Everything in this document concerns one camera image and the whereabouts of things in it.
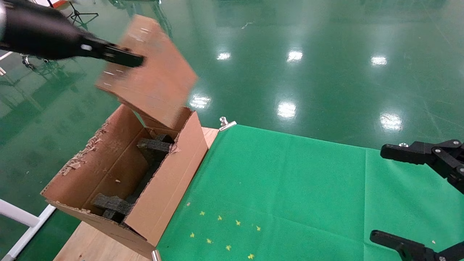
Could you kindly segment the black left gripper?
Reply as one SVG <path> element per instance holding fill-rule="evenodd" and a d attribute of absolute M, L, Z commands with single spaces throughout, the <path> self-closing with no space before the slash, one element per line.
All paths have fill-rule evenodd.
<path fill-rule="evenodd" d="M 1 49 L 46 59 L 91 57 L 126 67 L 139 67 L 144 56 L 90 37 L 60 11 L 26 0 L 1 1 Z"/>

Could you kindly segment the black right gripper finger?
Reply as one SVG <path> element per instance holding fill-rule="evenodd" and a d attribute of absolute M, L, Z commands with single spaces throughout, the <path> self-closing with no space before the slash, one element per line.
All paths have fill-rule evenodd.
<path fill-rule="evenodd" d="M 381 230 L 371 231 L 370 241 L 395 250 L 403 261 L 462 261 L 464 259 L 464 242 L 436 252 L 424 244 Z"/>
<path fill-rule="evenodd" d="M 414 165 L 427 165 L 455 189 L 464 193 L 464 145 L 459 140 L 439 144 L 415 141 L 408 146 L 385 144 L 381 157 Z"/>

